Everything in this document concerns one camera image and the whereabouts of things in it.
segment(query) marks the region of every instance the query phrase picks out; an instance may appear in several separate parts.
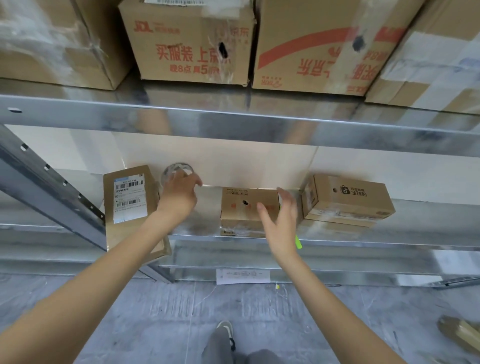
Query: gray tiled floor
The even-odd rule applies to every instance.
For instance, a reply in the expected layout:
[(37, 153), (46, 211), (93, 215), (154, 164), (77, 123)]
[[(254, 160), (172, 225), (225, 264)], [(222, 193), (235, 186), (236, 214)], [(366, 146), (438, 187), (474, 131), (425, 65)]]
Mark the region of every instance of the gray tiled floor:
[[(0, 330), (67, 278), (0, 275)], [(332, 291), (409, 363), (479, 363), (436, 328), (442, 314), (480, 319), (480, 290), (335, 287)], [(76, 363), (199, 363), (208, 336), (232, 321), (237, 348), (286, 363), (338, 363), (292, 285), (131, 281)]]

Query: shelving unit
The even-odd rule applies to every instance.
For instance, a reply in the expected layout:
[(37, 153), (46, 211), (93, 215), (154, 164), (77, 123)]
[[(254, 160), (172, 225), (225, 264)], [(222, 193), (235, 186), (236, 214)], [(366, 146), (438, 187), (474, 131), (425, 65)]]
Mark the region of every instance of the shelving unit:
[[(479, 116), (368, 105), (354, 97), (141, 82), (136, 72), (113, 92), (0, 80), (0, 122), (480, 157)], [(42, 214), (0, 214), (6, 230), (0, 230), (0, 272), (76, 274), (105, 250), (101, 211), (47, 163), (0, 125), (0, 190)], [(215, 280), (217, 268), (256, 268), (286, 280), (265, 239), (219, 235), (220, 188), (199, 189), (198, 198), (170, 235), (173, 255), (143, 267), (138, 277)], [(480, 280), (480, 206), (394, 205), (392, 217), (360, 237), (324, 234), (302, 222), (300, 253), (329, 284), (446, 287)], [(29, 245), (32, 233), (46, 239)], [(66, 238), (51, 245), (48, 234)]]

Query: hand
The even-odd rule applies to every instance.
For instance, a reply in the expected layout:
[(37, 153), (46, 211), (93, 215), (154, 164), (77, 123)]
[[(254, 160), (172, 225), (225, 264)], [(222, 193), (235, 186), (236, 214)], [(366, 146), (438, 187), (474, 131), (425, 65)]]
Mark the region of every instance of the hand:
[(282, 197), (282, 208), (274, 223), (262, 203), (257, 203), (258, 214), (265, 229), (268, 245), (277, 262), (285, 262), (292, 257), (297, 257), (295, 235), (297, 229), (297, 202), (287, 191), (277, 187)]
[(178, 170), (163, 186), (163, 193), (156, 210), (173, 214), (179, 220), (178, 223), (182, 222), (197, 204), (197, 196), (193, 190), (195, 185), (202, 184), (198, 174), (187, 175), (184, 170)]

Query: person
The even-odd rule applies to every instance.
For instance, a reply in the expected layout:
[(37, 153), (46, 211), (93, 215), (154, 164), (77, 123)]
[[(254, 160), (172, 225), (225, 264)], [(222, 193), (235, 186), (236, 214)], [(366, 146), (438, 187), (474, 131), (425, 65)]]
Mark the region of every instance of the person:
[[(158, 241), (180, 224), (197, 203), (202, 181), (182, 170), (165, 184), (157, 210), (143, 225), (96, 262), (39, 301), (0, 335), (1, 364), (73, 363), (81, 349)], [(286, 272), (341, 364), (405, 363), (312, 273), (297, 253), (294, 198), (278, 189), (282, 209), (273, 222), (262, 204), (258, 212), (273, 256)], [(204, 364), (276, 364), (262, 350), (248, 357), (235, 353), (233, 327), (221, 322), (202, 354)]]

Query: sneaker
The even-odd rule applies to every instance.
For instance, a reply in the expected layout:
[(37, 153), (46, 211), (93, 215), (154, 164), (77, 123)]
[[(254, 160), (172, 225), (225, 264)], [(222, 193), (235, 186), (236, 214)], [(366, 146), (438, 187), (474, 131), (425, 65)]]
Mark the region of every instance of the sneaker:
[(230, 321), (222, 321), (216, 326), (216, 328), (225, 328), (227, 330), (228, 338), (230, 339), (230, 349), (234, 352), (235, 341), (233, 340), (233, 326)]

